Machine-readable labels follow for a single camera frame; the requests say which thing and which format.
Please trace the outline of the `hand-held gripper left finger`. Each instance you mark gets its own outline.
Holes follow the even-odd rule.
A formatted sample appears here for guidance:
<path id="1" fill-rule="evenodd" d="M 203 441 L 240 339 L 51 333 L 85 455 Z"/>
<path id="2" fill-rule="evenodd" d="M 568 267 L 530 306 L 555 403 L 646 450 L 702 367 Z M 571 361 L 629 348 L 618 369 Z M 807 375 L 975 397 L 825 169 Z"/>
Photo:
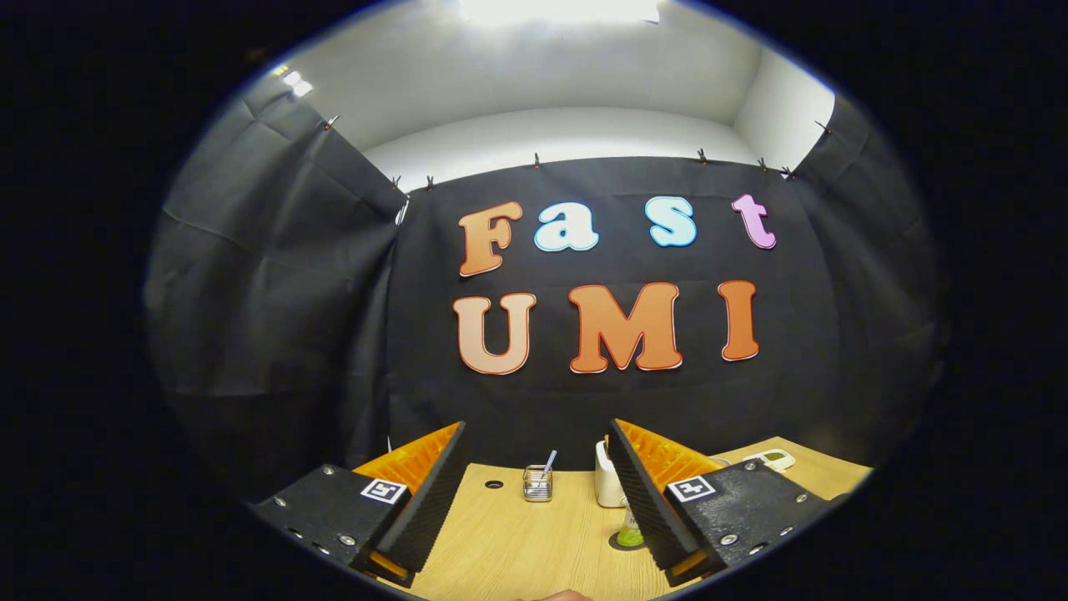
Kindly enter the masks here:
<path id="1" fill-rule="evenodd" d="M 251 509 L 298 544 L 408 588 L 430 557 L 469 461 L 466 424 L 455 422 L 355 469 L 317 466 Z"/>

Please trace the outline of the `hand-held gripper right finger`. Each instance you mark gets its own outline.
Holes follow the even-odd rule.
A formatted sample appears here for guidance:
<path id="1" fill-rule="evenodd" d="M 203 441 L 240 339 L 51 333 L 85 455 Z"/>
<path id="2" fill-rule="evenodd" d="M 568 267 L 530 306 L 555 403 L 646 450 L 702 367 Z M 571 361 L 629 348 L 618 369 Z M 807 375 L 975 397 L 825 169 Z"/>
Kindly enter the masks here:
<path id="1" fill-rule="evenodd" d="M 772 550 L 835 505 L 759 459 L 721 466 L 626 420 L 611 420 L 607 453 L 671 586 Z"/>

